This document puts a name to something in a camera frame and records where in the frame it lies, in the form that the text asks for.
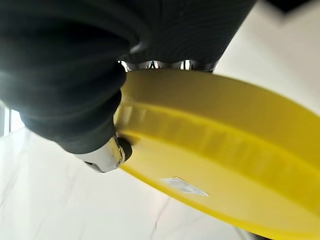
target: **white marble floor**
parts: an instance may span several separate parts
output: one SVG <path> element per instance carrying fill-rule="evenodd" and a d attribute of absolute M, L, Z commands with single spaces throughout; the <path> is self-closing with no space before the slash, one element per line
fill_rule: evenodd
<path fill-rule="evenodd" d="M 99 174 L 21 129 L 0 139 L 1 240 L 244 240 L 122 170 Z"/>
<path fill-rule="evenodd" d="M 320 114 L 320 7 L 286 22 L 261 9 L 248 16 L 216 73 Z M 0 139 L 0 240 L 248 239 L 120 169 L 97 174 L 26 129 Z"/>

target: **black fabric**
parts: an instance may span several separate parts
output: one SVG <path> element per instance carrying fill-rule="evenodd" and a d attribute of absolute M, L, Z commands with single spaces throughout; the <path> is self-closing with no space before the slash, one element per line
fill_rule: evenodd
<path fill-rule="evenodd" d="M 215 63 L 254 2 L 2 0 L 0 99 L 68 152 L 92 152 L 115 134 L 118 60 Z"/>
<path fill-rule="evenodd" d="M 0 2 L 0 99 L 25 125 L 74 154 L 114 134 L 126 73 L 119 56 L 150 41 L 148 26 L 116 1 Z"/>
<path fill-rule="evenodd" d="M 158 19 L 145 9 L 144 18 L 152 29 L 150 47 L 123 58 L 138 64 L 150 60 L 176 63 L 194 60 L 215 63 L 249 13 L 255 0 L 126 0 L 134 6 L 158 4 Z"/>
<path fill-rule="evenodd" d="M 311 0 L 267 0 L 274 7 L 279 9 L 284 14 L 288 14 L 301 6 L 312 2 Z"/>

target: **white label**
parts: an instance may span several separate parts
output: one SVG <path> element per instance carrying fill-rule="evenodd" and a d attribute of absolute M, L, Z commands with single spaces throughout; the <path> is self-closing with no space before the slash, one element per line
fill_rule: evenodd
<path fill-rule="evenodd" d="M 201 189 L 197 188 L 196 186 L 191 185 L 190 183 L 182 180 L 179 177 L 169 177 L 161 179 L 164 183 L 168 184 L 169 186 L 180 190 L 185 194 L 196 194 L 201 196 L 209 196 L 206 192 L 202 191 Z"/>

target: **yellow plastic tray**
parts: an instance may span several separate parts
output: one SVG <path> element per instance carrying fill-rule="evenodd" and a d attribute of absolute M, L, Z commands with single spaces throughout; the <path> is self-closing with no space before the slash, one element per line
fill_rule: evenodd
<path fill-rule="evenodd" d="M 276 240 L 320 239 L 320 118 L 260 87 L 182 70 L 127 75 L 123 169 L 204 213 Z"/>

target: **chrome metal part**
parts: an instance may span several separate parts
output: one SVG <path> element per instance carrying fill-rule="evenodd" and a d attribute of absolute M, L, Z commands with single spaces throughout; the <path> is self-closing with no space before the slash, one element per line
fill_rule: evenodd
<path fill-rule="evenodd" d="M 202 62 L 191 60 L 190 61 L 190 68 L 191 68 L 191 70 L 213 73 L 215 70 L 216 64 L 217 64 L 216 62 L 215 63 L 202 63 Z"/>
<path fill-rule="evenodd" d="M 159 69 L 180 69 L 183 61 L 178 61 L 174 63 L 167 63 L 167 62 L 161 62 L 156 61 L 158 63 Z"/>
<path fill-rule="evenodd" d="M 126 66 L 128 67 L 129 71 L 134 71 L 134 70 L 141 70 L 141 69 L 148 69 L 151 67 L 152 61 L 146 61 L 143 63 L 125 63 Z"/>
<path fill-rule="evenodd" d="M 100 173 L 115 170 L 126 160 L 125 151 L 119 145 L 116 136 L 113 136 L 104 146 L 93 152 L 75 154 L 75 156 Z"/>

